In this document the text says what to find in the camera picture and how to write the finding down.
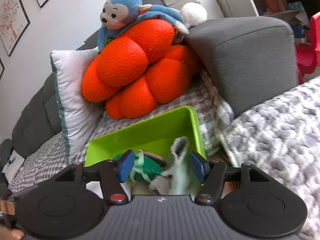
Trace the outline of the person's left hand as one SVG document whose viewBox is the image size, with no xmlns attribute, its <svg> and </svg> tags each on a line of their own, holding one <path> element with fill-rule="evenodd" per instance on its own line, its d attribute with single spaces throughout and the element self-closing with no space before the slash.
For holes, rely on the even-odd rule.
<svg viewBox="0 0 320 240">
<path fill-rule="evenodd" d="M 0 240 L 21 240 L 24 236 L 25 234 L 21 230 L 0 226 Z"/>
</svg>

